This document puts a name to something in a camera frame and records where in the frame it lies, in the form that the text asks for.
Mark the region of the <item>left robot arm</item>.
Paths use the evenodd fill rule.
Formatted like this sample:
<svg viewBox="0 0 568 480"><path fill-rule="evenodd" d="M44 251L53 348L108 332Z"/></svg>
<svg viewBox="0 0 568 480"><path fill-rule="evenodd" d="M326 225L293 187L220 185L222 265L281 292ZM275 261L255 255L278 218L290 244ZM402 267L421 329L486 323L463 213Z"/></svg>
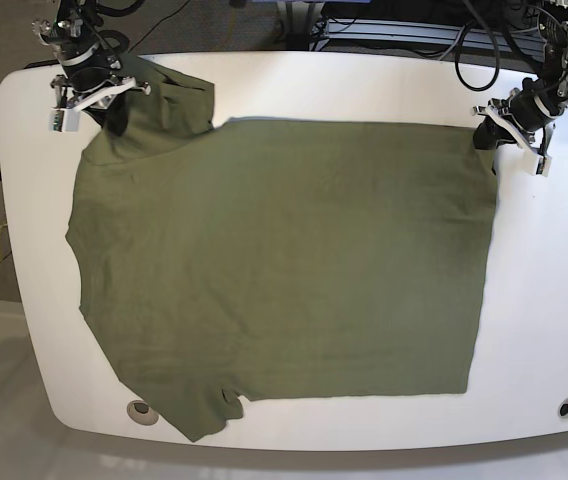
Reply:
<svg viewBox="0 0 568 480"><path fill-rule="evenodd" d="M473 136L478 150L495 150L522 141L544 153L552 137L553 124L568 108L568 1L536 1L528 7L537 13L537 31L543 40L543 59L536 60L521 50L504 26L502 35L511 52L526 63L535 78L527 77L519 89L505 99L492 99L475 112L484 118Z"/></svg>

